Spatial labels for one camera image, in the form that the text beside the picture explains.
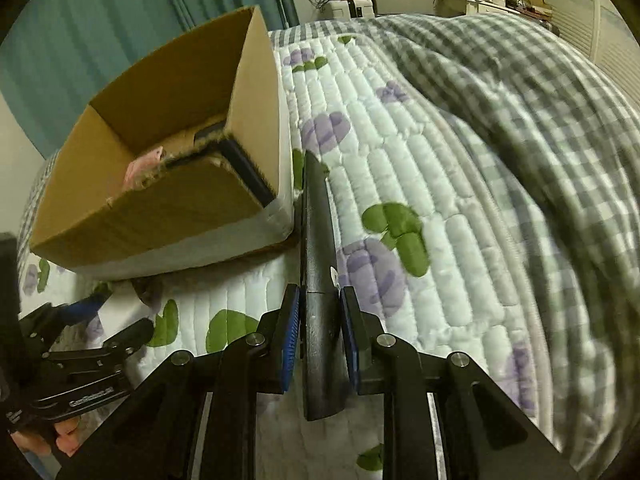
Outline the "floral quilted bedspread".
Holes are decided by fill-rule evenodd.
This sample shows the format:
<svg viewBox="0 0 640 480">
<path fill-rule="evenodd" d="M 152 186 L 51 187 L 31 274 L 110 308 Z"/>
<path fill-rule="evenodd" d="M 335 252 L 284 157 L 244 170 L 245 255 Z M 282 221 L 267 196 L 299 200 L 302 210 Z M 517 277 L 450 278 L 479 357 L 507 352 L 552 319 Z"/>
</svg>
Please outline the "floral quilted bedspread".
<svg viewBox="0 0 640 480">
<path fill-rule="evenodd" d="M 320 160 L 337 275 L 363 311 L 416 348 L 463 351 L 533 422 L 551 422 L 551 373 L 514 241 L 480 173 L 431 103 L 375 42 L 334 34 L 273 49 L 288 106 L 293 200 L 307 152 Z M 223 349 L 272 310 L 297 263 L 284 242 L 157 274 L 155 334 L 132 370 L 171 352 Z M 68 299 L 92 280 L 33 252 L 22 296 Z"/>
</svg>

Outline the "white dressing table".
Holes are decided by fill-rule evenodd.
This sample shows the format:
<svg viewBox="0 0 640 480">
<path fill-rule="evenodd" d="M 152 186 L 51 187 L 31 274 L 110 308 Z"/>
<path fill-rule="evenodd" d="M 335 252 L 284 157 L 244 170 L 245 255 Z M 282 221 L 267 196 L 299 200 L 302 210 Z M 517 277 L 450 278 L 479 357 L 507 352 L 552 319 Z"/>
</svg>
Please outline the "white dressing table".
<svg viewBox="0 0 640 480">
<path fill-rule="evenodd" d="M 534 21 L 548 23 L 553 18 L 551 9 L 514 6 L 508 0 L 435 0 L 434 10 L 440 18 L 455 18 L 472 14 L 518 14 Z"/>
</svg>

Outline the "grey checkered blanket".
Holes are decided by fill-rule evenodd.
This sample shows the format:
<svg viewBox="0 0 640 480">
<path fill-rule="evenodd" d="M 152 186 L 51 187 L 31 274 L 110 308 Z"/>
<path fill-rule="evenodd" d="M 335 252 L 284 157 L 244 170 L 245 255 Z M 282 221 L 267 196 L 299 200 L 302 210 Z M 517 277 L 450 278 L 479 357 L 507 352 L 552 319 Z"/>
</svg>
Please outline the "grey checkered blanket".
<svg viewBox="0 0 640 480">
<path fill-rule="evenodd" d="M 553 437 L 605 472 L 639 420 L 639 114 L 597 66 L 521 18 L 396 15 L 278 30 L 376 42 L 468 151 L 532 285 Z"/>
</svg>

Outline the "teal curtain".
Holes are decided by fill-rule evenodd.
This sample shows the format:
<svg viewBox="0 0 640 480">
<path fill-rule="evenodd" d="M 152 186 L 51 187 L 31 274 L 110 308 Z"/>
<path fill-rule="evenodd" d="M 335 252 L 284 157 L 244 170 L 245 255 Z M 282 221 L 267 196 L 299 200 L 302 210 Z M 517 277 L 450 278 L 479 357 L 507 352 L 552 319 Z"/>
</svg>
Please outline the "teal curtain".
<svg viewBox="0 0 640 480">
<path fill-rule="evenodd" d="M 85 105 L 130 65 L 241 6 L 269 29 L 299 22 L 293 0 L 29 0 L 1 41 L 1 93 L 42 157 Z"/>
</svg>

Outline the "white storage cabinet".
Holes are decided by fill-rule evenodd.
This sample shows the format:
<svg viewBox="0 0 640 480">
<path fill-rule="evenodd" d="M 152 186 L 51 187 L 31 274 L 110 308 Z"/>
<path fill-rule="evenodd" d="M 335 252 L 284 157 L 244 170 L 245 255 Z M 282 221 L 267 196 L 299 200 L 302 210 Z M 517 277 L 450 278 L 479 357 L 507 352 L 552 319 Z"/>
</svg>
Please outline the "white storage cabinet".
<svg viewBox="0 0 640 480">
<path fill-rule="evenodd" d="M 350 21 L 357 18 L 374 18 L 371 0 L 331 0 L 319 11 L 319 20 Z"/>
</svg>

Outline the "black rectangular case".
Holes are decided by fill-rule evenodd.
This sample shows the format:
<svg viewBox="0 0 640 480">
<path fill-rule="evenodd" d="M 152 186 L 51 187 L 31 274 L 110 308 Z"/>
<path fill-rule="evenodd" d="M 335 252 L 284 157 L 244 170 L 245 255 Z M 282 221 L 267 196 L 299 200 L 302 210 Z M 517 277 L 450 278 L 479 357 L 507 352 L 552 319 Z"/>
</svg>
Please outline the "black rectangular case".
<svg viewBox="0 0 640 480">
<path fill-rule="evenodd" d="M 230 133 L 224 133 L 223 122 L 215 122 L 198 130 L 194 134 L 193 142 L 195 145 L 203 145 L 206 151 L 221 154 L 263 207 L 276 198 L 276 194 L 244 148 Z"/>
</svg>

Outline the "brown cardboard box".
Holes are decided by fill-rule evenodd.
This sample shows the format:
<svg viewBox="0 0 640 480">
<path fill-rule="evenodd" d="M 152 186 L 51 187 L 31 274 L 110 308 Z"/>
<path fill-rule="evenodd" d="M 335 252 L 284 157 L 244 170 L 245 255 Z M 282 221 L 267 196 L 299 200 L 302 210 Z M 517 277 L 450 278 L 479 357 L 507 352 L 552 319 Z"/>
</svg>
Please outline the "brown cardboard box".
<svg viewBox="0 0 640 480">
<path fill-rule="evenodd" d="M 169 41 L 89 102 L 29 247 L 119 281 L 254 254 L 293 228 L 288 106 L 262 12 L 246 6 Z"/>
</svg>

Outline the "black remote control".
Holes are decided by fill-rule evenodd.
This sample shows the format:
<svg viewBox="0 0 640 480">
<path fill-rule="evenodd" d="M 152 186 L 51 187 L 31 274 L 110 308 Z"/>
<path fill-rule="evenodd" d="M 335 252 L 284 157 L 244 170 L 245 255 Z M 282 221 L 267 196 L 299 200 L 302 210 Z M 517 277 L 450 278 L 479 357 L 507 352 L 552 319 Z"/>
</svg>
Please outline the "black remote control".
<svg viewBox="0 0 640 480">
<path fill-rule="evenodd" d="M 326 176 L 307 152 L 302 194 L 302 343 L 304 412 L 310 422 L 345 408 L 349 390 L 342 336 L 342 306 Z"/>
</svg>

